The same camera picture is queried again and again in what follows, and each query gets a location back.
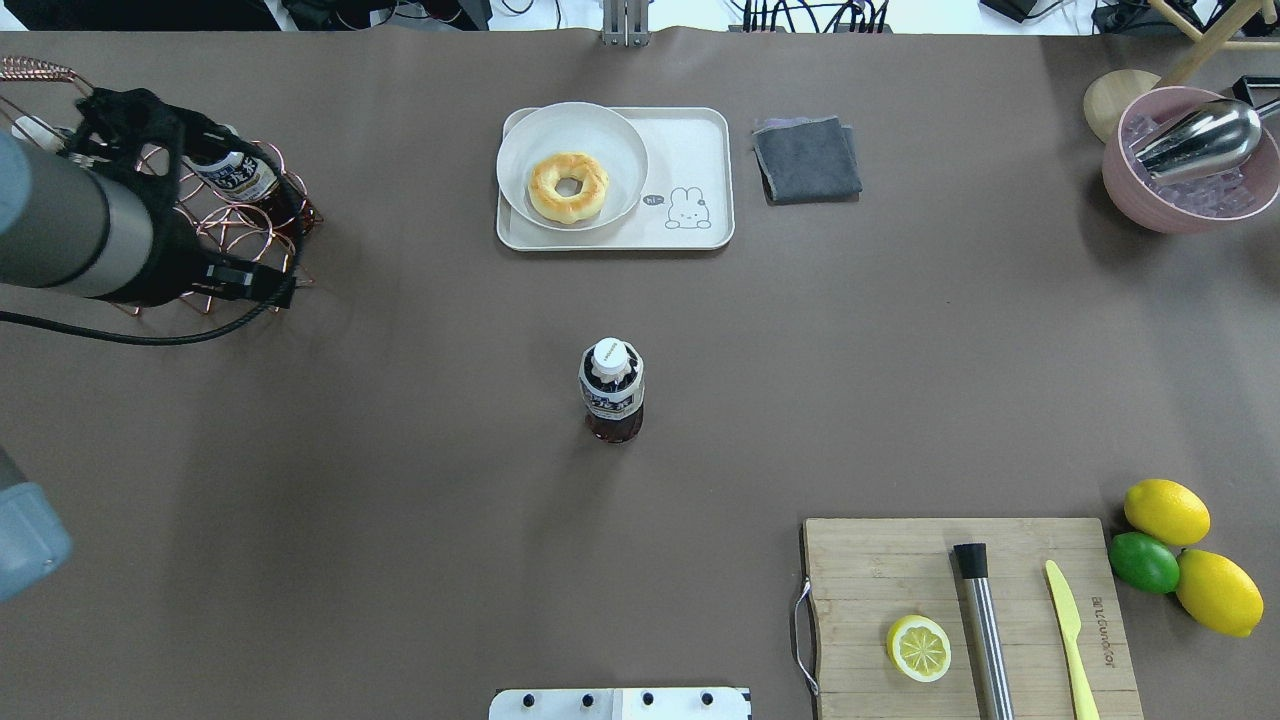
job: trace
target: wooden stand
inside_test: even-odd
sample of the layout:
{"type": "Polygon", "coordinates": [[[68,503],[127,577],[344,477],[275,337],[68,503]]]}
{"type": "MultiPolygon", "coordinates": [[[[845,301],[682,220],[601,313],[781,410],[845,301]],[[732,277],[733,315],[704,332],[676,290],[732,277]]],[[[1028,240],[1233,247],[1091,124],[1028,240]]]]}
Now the wooden stand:
{"type": "Polygon", "coordinates": [[[1276,6],[1272,0],[1239,0],[1208,28],[1208,32],[1203,33],[1170,8],[1166,0],[1151,0],[1151,6],[1196,45],[1162,78],[1144,70],[1125,69],[1110,72],[1089,85],[1084,91],[1084,119],[1093,135],[1103,142],[1116,131],[1120,114],[1129,102],[1153,87],[1184,85],[1219,50],[1280,49],[1280,41],[1274,40],[1231,40],[1231,36],[1260,12],[1266,22],[1276,22],[1276,6]]]}

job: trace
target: tray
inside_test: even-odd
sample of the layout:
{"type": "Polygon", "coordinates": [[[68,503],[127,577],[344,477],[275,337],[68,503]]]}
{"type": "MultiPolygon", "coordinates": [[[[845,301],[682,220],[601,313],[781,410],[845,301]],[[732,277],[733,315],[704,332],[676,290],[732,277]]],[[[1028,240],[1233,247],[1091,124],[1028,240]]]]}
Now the tray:
{"type": "MultiPolygon", "coordinates": [[[[503,137],[535,108],[516,110],[503,137]]],[[[521,252],[571,250],[716,250],[733,236],[728,123],[710,108],[613,108],[649,150],[640,204],[622,219],[557,232],[520,217],[498,193],[498,238],[521,252]]]]}

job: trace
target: white bottle cap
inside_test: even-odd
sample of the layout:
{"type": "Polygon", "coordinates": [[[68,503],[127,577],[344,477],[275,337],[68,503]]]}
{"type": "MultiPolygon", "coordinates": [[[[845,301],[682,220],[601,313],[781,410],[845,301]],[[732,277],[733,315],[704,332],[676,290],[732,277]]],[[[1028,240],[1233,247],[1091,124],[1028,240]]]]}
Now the white bottle cap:
{"type": "Polygon", "coordinates": [[[603,379],[625,375],[631,370],[631,357],[627,345],[616,337],[607,337],[595,343],[591,351],[591,372],[603,379]]]}

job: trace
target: bunny illustration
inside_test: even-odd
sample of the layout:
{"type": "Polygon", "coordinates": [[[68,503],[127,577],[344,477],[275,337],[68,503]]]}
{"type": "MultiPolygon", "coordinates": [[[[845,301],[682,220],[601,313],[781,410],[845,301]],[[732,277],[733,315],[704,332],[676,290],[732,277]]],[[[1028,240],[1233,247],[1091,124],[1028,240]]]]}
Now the bunny illustration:
{"type": "Polygon", "coordinates": [[[677,187],[671,191],[671,210],[667,228],[699,229],[712,227],[712,213],[707,209],[700,187],[677,187]]]}

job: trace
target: lemon half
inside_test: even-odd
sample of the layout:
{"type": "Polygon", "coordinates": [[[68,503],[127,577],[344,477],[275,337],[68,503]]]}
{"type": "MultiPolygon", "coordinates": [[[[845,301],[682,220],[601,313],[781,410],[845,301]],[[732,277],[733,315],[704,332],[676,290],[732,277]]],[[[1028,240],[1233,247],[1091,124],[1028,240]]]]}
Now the lemon half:
{"type": "Polygon", "coordinates": [[[908,678],[932,683],[951,667],[951,641],[937,623],[924,615],[905,615],[888,629],[890,660],[908,678]]]}

